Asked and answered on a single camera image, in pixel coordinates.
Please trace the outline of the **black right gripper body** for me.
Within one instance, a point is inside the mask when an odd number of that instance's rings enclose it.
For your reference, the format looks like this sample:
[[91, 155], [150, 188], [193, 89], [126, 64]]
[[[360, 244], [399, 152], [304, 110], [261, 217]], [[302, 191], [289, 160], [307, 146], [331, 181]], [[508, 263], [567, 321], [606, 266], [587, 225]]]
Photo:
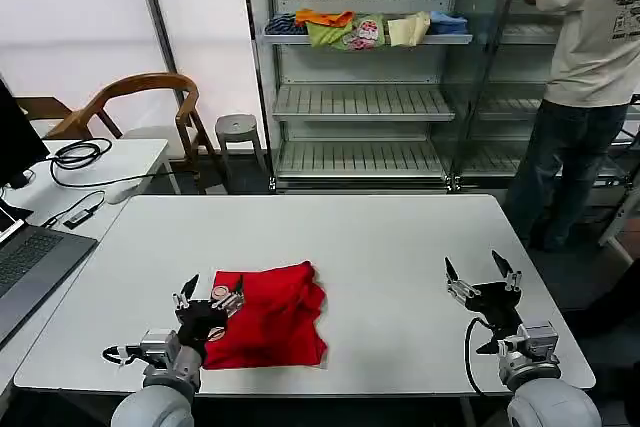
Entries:
[[465, 307], [480, 313], [490, 325], [491, 341], [515, 335], [522, 319], [517, 306], [522, 297], [519, 287], [507, 289], [505, 282], [474, 285], [475, 293], [465, 300]]

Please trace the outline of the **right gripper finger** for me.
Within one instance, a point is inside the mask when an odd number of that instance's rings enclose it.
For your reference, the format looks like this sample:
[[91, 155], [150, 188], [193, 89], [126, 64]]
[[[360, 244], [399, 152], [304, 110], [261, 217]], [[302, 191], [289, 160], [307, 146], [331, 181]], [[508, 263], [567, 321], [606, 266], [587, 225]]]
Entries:
[[520, 290], [522, 272], [514, 270], [509, 261], [501, 256], [497, 251], [493, 250], [491, 254], [505, 282], [505, 290], [518, 292]]
[[451, 263], [450, 259], [446, 257], [445, 261], [445, 276], [447, 292], [460, 304], [465, 304], [468, 300], [471, 300], [476, 296], [476, 289], [461, 280]]

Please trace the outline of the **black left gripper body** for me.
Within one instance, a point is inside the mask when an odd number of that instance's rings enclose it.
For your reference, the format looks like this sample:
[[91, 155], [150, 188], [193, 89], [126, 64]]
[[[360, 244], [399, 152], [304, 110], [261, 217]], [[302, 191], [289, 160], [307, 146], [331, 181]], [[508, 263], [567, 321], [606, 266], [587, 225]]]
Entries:
[[228, 314], [208, 300], [190, 301], [187, 307], [175, 311], [180, 323], [178, 339], [181, 345], [203, 347], [213, 329], [227, 327]]

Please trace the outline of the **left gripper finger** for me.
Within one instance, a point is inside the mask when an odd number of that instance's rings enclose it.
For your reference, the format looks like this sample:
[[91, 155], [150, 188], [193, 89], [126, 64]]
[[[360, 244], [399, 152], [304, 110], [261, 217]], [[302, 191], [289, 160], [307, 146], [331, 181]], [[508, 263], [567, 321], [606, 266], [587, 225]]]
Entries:
[[198, 281], [199, 275], [196, 274], [183, 285], [179, 293], [172, 294], [176, 311], [184, 310], [189, 307], [190, 299], [195, 291]]
[[227, 316], [235, 315], [244, 305], [244, 276], [240, 275], [232, 287], [215, 285], [211, 290], [211, 306]]

